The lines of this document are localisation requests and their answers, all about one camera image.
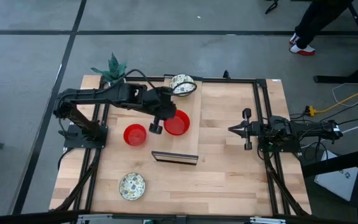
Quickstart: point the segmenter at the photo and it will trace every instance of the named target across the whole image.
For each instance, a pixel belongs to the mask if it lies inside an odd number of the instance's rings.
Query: artificial plant
[[[125,69],[127,68],[126,63],[118,63],[116,56],[111,53],[111,58],[109,60],[109,71],[100,71],[97,68],[91,68],[92,71],[102,74],[104,79],[107,82],[115,83],[118,79],[125,75]]]

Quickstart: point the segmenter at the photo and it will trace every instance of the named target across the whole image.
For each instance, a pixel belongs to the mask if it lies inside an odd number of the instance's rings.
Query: white sneaker
[[[294,45],[296,44],[297,40],[299,40],[300,37],[298,37],[298,35],[296,33],[294,33],[290,39],[290,44]]]
[[[296,44],[290,48],[290,52],[294,54],[300,54],[303,56],[312,56],[316,53],[316,49],[310,47],[309,45],[305,49],[300,49]]]

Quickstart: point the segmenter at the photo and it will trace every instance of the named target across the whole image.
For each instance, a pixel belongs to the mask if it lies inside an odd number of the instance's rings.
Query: floral pattern
[[[179,75],[175,75],[170,83],[169,83],[169,87],[170,88],[175,88],[177,85],[181,84],[182,82],[194,82],[194,80],[188,76],[188,75],[185,75],[185,74],[179,74]],[[176,93],[176,94],[180,94],[180,93],[186,93],[188,91],[191,91],[194,89],[194,85],[192,84],[183,84],[183,85],[180,85],[178,88],[176,88],[173,93]]]
[[[126,200],[136,200],[143,195],[146,183],[137,173],[125,175],[119,183],[119,193]]]

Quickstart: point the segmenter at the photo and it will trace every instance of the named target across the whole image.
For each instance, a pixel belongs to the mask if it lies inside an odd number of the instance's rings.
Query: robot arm
[[[246,139],[245,149],[252,149],[250,136],[259,139],[258,150],[267,152],[300,152],[299,141],[304,137],[320,137],[335,141],[343,136],[334,120],[322,123],[300,124],[280,116],[268,118],[268,124],[259,121],[248,122],[250,109],[243,111],[244,121],[230,127],[230,132]]]
[[[173,118],[176,112],[171,92],[172,89],[165,86],[147,90],[146,85],[131,83],[120,83],[102,90],[67,89],[59,93],[53,114],[60,119],[69,119],[82,130],[88,140],[95,140],[101,134],[98,122],[88,120],[76,106],[111,104],[154,116],[149,131],[161,134],[159,121]]]

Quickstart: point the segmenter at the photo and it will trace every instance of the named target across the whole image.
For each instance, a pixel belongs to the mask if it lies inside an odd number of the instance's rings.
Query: concrete floor
[[[0,29],[71,30],[80,0],[0,0]],[[88,0],[80,30],[293,30],[307,2],[281,0],[269,15],[271,2],[262,0],[137,1]],[[358,12],[358,0],[354,3]],[[346,11],[326,30],[357,30]],[[37,132],[60,61],[66,35],[0,35],[0,215],[9,212],[25,161]],[[77,36],[61,90],[78,88],[90,67],[104,68],[112,51],[129,68],[147,75],[187,73],[201,77],[282,79],[288,108],[301,112],[306,105],[319,109],[334,103],[331,88],[315,84],[313,75],[348,75],[358,69],[358,37],[317,37],[314,57],[288,51],[289,37],[222,35],[91,35]],[[338,91],[345,98],[358,86]],[[316,120],[329,115],[320,115]],[[358,118],[358,108],[335,117]],[[357,126],[345,124],[341,129]],[[63,138],[52,118],[23,212],[47,211],[57,176]],[[358,130],[345,134],[330,151],[358,150]],[[313,214],[341,220],[357,219],[356,210],[340,200],[326,200],[308,185]]]

